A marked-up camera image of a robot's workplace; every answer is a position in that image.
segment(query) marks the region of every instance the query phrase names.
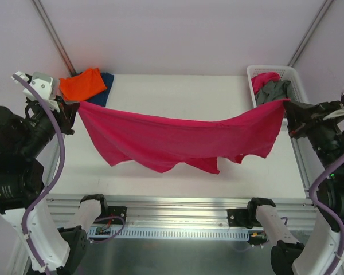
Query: metal pole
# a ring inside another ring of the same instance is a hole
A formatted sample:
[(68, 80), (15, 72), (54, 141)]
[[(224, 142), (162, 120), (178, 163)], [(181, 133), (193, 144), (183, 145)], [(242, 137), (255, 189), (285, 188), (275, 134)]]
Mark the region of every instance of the metal pole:
[(289, 67), (293, 67), (298, 59), (301, 57), (304, 49), (308, 45), (308, 42), (314, 35), (317, 27), (320, 25), (322, 19), (325, 17), (326, 13), (328, 12), (329, 8), (331, 5), (335, 2), (335, 0), (325, 0), (324, 3), (322, 4), (321, 8), (317, 12), (314, 20), (311, 22), (310, 27), (307, 29), (304, 37), (302, 38), (301, 42), (299, 43), (295, 53), (293, 54), (291, 60), (288, 63)]
[(47, 15), (47, 12), (41, 2), (41, 0), (31, 0), (34, 8), (36, 9), (38, 15), (40, 16), (42, 22), (45, 25), (46, 30), (48, 31), (56, 49), (58, 50), (58, 53), (61, 56), (62, 61), (64, 62), (66, 68), (68, 69), (69, 73), (71, 76), (75, 76), (76, 75), (76, 71), (75, 68), (64, 48), (64, 46), (61, 43), (60, 38), (58, 37), (50, 18)]

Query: white wall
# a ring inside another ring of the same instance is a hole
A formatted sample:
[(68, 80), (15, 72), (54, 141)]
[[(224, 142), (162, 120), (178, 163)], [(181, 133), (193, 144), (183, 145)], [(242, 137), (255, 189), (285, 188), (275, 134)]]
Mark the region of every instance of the white wall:
[[(30, 1), (0, 1), (0, 105), (23, 115), (22, 88), (10, 79), (18, 70), (67, 76)], [(42, 155), (42, 163), (46, 163), (48, 156), (49, 152)], [(6, 268), (16, 241), (15, 231), (0, 217), (0, 275), (9, 271)]]
[(43, 0), (77, 70), (245, 75), (285, 65), (323, 0)]
[[(344, 86), (344, 0), (335, 1), (295, 66), (312, 103), (340, 99)], [(312, 180), (323, 168), (307, 144)]]

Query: perforated metal strip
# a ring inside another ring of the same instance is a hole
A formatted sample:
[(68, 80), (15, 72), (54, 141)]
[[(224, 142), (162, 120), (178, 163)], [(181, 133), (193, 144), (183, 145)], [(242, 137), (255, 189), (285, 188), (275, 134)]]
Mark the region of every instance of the perforated metal strip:
[[(120, 227), (113, 226), (105, 230), (107, 235), (96, 235), (96, 226), (91, 227), (88, 232), (90, 238), (107, 238), (115, 234)], [(117, 238), (133, 238), (133, 239), (213, 239), (221, 241), (247, 241), (248, 230), (235, 229), (159, 229), (159, 228), (139, 228), (128, 227), (125, 228)]]

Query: red cloth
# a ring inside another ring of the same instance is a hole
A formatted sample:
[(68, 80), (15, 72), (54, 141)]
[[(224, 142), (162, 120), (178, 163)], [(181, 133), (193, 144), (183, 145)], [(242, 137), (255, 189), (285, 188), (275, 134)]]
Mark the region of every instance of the red cloth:
[(270, 72), (270, 73), (261, 73), (251, 79), (253, 93), (257, 94), (259, 90), (268, 84), (270, 81), (278, 82), (280, 80), (280, 76), (277, 73)]
[(140, 115), (85, 101), (79, 114), (99, 154), (111, 166), (135, 160), (163, 173), (185, 162), (219, 174), (219, 156), (236, 163), (246, 155), (266, 158), (282, 125), (284, 100), (215, 122)]

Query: folded orange cloth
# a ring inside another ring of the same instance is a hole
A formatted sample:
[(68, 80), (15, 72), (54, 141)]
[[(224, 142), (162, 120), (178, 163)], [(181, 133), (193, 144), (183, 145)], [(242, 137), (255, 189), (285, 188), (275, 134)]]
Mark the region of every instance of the folded orange cloth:
[(99, 68), (89, 68), (78, 76), (60, 78), (59, 89), (66, 100), (83, 101), (103, 92), (107, 87)]

